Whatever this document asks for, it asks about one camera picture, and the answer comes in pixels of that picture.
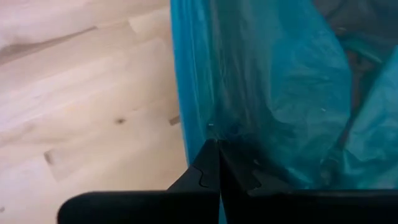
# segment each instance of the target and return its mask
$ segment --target wooden floor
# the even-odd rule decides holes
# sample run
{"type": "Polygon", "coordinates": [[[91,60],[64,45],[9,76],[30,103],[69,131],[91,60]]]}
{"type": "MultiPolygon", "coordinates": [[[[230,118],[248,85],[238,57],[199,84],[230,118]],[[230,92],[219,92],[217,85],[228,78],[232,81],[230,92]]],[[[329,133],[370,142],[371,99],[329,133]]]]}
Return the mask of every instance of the wooden floor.
{"type": "Polygon", "coordinates": [[[169,1],[60,2],[0,1],[0,223],[55,223],[74,195],[166,189],[187,167],[169,1]]]}

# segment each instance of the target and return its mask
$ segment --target trash bag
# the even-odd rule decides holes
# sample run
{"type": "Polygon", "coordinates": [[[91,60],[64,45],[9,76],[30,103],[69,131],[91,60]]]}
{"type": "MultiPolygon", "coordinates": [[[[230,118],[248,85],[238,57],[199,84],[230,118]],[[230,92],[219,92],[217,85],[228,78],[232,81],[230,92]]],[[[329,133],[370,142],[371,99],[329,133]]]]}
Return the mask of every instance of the trash bag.
{"type": "Polygon", "coordinates": [[[387,154],[373,149],[392,151],[393,135],[385,136],[388,146],[376,147],[381,137],[370,133],[398,131],[398,123],[382,129],[366,122],[372,111],[394,115],[371,110],[374,94],[387,91],[381,80],[398,63],[391,57],[398,32],[390,22],[398,5],[390,2],[172,0],[188,161],[206,139],[225,139],[256,148],[247,152],[256,163],[298,189],[387,182],[377,175],[398,163],[372,168],[366,158],[384,161],[387,154]]]}

